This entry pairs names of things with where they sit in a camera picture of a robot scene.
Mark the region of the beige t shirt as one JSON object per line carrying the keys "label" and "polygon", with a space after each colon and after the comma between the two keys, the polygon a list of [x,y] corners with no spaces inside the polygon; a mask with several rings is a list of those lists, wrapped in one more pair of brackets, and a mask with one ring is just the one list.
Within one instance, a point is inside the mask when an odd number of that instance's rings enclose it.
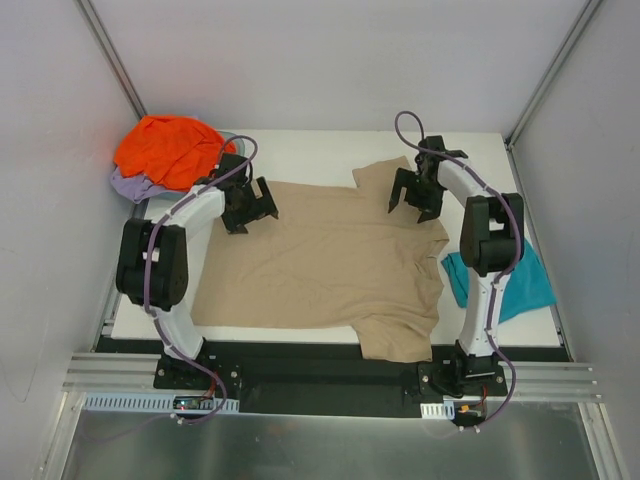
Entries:
{"label": "beige t shirt", "polygon": [[448,244],[437,220],[390,207],[399,157],[353,173],[353,187],[271,182],[277,217],[229,234],[215,222],[195,300],[201,327],[351,327],[367,359],[428,361]]}

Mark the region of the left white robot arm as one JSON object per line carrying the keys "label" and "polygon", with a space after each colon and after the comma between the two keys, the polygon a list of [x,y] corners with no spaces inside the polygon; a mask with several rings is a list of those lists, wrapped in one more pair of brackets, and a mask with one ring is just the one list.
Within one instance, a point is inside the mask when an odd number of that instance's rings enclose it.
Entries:
{"label": "left white robot arm", "polygon": [[198,356],[204,344],[185,295],[189,284],[188,243],[219,219],[229,234],[278,209],[263,177],[253,177],[252,161],[224,153],[211,173],[153,219],[128,220],[121,238],[116,288],[152,320],[165,353],[181,360],[176,375],[188,388],[204,387],[210,363]]}

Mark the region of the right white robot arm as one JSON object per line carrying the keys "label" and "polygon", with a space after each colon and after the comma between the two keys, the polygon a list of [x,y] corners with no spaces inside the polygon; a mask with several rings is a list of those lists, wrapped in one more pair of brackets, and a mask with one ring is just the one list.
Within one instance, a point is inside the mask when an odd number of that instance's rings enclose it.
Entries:
{"label": "right white robot arm", "polygon": [[494,328],[524,253],[524,200],[489,186],[468,164],[467,154],[447,149],[440,136],[427,136],[413,148],[416,167],[396,171],[388,210],[404,201],[418,209],[420,223],[435,220],[445,192],[464,208],[459,253],[469,278],[465,321],[451,360],[430,375],[433,388],[460,397],[502,374]]}

